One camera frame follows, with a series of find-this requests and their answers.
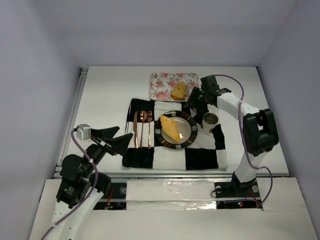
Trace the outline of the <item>brown round bread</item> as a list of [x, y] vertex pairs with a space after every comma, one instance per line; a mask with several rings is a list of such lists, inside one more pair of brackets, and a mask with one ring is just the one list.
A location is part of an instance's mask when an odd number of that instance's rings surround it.
[[189, 89], [184, 82], [176, 84], [171, 91], [171, 98], [175, 101], [185, 101], [187, 99]]

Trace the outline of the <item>yellow oval bread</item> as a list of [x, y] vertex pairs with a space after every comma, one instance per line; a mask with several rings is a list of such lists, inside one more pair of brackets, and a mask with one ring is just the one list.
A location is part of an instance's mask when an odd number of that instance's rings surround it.
[[167, 116], [162, 115], [160, 117], [162, 130], [175, 142], [180, 141], [180, 133], [177, 123]]

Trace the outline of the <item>silver metal tongs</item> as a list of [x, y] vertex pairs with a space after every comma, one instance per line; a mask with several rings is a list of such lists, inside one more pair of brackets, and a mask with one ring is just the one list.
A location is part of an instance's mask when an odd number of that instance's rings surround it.
[[191, 117], [195, 117], [197, 115], [197, 111], [194, 108], [190, 108]]

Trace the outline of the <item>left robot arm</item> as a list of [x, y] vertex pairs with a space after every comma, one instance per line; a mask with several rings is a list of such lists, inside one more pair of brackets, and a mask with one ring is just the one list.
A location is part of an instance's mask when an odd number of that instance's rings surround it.
[[112, 195], [112, 179], [97, 165], [106, 154], [125, 155], [134, 135], [116, 137], [119, 129], [79, 124], [71, 130], [71, 139], [83, 155], [69, 154], [62, 160], [51, 226], [42, 239], [77, 240], [98, 201]]

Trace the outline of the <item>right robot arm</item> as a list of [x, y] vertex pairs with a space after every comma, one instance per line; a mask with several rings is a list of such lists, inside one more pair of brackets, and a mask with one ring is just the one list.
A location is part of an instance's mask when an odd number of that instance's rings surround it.
[[194, 87], [185, 104], [188, 109], [204, 116], [205, 107], [214, 105], [233, 116], [239, 125], [244, 149], [243, 157], [233, 172], [231, 181], [217, 183], [212, 192], [215, 198], [244, 198], [256, 182], [256, 173], [264, 168], [263, 159], [279, 143], [274, 113], [244, 102], [231, 90], [218, 85], [216, 75], [201, 78], [201, 87]]

